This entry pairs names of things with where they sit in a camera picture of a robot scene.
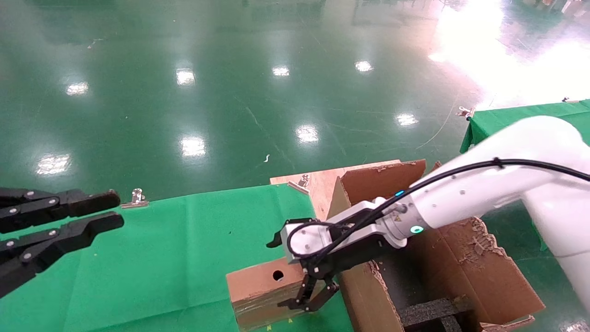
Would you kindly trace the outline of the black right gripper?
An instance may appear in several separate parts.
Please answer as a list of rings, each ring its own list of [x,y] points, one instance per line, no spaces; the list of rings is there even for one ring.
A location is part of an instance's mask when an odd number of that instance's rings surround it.
[[[281,229],[274,233],[270,242],[266,244],[266,248],[277,248],[283,245],[282,231]],[[304,275],[296,297],[279,302],[278,307],[316,312],[339,292],[339,284],[332,279],[338,273],[369,262],[386,252],[402,249],[406,245],[407,238],[396,239],[385,227],[369,225],[360,229],[352,233],[324,258],[303,258],[302,267],[310,275]],[[323,280],[325,286],[312,297],[319,280]]]

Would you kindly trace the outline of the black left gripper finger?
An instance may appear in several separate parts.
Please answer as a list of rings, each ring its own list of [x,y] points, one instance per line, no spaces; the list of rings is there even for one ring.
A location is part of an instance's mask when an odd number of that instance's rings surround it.
[[[67,217],[82,217],[116,208],[118,193],[86,194],[80,189],[51,193],[33,189],[0,189],[0,232],[12,233]]]
[[[124,225],[118,213],[103,213],[71,221],[59,228],[43,230],[0,244],[0,296],[46,271],[64,255],[88,248],[95,237]]]

